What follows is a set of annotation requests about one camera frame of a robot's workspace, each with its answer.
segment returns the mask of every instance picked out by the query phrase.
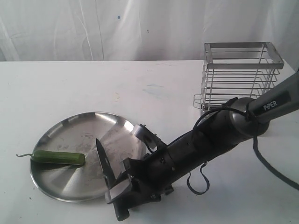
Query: round metal tray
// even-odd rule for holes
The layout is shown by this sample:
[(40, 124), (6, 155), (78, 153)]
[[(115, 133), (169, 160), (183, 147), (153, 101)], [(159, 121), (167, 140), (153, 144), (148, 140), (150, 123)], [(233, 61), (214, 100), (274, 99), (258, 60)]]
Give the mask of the round metal tray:
[(83, 113), (59, 122), (41, 137), (33, 152), (83, 153), (85, 165), (78, 168), (31, 161), (33, 182), (43, 193), (61, 201), (80, 202), (103, 196), (107, 187), (96, 138), (102, 143), (117, 177), (123, 159), (140, 159), (145, 154), (145, 145), (131, 133), (133, 127), (123, 117), (104, 112)]

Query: cucumber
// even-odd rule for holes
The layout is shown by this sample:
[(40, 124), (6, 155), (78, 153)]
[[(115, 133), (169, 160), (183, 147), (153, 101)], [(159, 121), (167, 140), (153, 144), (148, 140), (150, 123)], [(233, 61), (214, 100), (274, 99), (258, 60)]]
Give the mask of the cucumber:
[(23, 157), (26, 155), (31, 156), (31, 160), (40, 163), (56, 163), (66, 165), (79, 165), (82, 166), (85, 163), (85, 156), (82, 153), (67, 153), (67, 152), (51, 152), (44, 150), (37, 150), (32, 154), (18, 155)]

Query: white tabletop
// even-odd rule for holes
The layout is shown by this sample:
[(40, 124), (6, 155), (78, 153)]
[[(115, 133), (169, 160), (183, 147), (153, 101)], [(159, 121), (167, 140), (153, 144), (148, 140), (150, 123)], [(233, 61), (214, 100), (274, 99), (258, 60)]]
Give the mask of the white tabletop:
[[(0, 223), (117, 223), (103, 198), (65, 203), (33, 184), (29, 158), (39, 138), (57, 122), (83, 112), (103, 111), (142, 123), (170, 143), (199, 117), (202, 61), (5, 62), (0, 63)], [(293, 74), (286, 64), (281, 78)], [(272, 121), (259, 138), (262, 154), (278, 170), (299, 181), (299, 112)], [(255, 157), (252, 141), (211, 161), (204, 172), (210, 190), (196, 196), (186, 176), (175, 191), (130, 210), (123, 223), (299, 223), (299, 192), (271, 174)], [(192, 183), (205, 182), (198, 169)]]

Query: wire basket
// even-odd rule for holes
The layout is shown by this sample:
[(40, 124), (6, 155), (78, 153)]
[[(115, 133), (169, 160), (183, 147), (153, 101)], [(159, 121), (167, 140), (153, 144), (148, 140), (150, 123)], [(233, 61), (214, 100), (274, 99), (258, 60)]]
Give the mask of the wire basket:
[(209, 111), (231, 98), (257, 98), (274, 87), (284, 61), (271, 42), (205, 43), (201, 93), (193, 105)]

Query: knife blade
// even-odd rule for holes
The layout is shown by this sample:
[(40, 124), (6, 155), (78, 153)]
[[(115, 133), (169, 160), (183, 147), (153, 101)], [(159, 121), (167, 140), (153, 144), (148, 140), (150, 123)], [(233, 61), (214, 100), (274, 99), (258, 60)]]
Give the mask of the knife blade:
[[(116, 179), (113, 170), (111, 168), (109, 159), (107, 157), (107, 154), (101, 142), (98, 139), (96, 139), (96, 146), (97, 146), (97, 152), (98, 152), (100, 164), (102, 166), (103, 174), (105, 177), (106, 185), (108, 189), (110, 189), (110, 187), (112, 186), (112, 184), (115, 182)], [(125, 206), (123, 206), (123, 204), (121, 204), (120, 202), (114, 202), (113, 206), (118, 221), (123, 221), (130, 216), (128, 209)]]

